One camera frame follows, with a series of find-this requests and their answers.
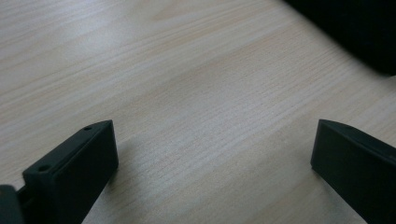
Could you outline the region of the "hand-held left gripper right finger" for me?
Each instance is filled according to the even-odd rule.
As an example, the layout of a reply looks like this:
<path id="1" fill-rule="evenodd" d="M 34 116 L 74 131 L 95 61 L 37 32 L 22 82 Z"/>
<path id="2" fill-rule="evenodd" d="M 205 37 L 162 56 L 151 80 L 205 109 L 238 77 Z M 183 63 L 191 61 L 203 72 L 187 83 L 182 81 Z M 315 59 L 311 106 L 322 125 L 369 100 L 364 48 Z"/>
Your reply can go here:
<path id="1" fill-rule="evenodd" d="M 368 224 L 396 224 L 395 147 L 321 119 L 311 166 Z"/>

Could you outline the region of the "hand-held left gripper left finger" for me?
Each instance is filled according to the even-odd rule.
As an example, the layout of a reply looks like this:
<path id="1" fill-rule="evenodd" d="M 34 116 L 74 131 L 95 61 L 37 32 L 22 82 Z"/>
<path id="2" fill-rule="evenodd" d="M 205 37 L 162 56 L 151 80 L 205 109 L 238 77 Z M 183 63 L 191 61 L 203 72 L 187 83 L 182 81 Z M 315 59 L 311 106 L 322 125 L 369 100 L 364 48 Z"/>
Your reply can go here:
<path id="1" fill-rule="evenodd" d="M 113 122 L 91 124 L 22 172 L 28 224 L 81 224 L 119 166 Z"/>

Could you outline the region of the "black tank top white trim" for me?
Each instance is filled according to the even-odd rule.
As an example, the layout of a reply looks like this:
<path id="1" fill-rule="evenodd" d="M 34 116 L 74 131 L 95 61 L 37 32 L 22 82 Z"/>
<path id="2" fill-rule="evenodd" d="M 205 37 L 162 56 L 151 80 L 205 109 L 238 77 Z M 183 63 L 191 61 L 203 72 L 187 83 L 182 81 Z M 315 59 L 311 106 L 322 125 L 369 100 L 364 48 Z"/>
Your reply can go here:
<path id="1" fill-rule="evenodd" d="M 284 0 L 374 70 L 396 76 L 396 0 Z"/>

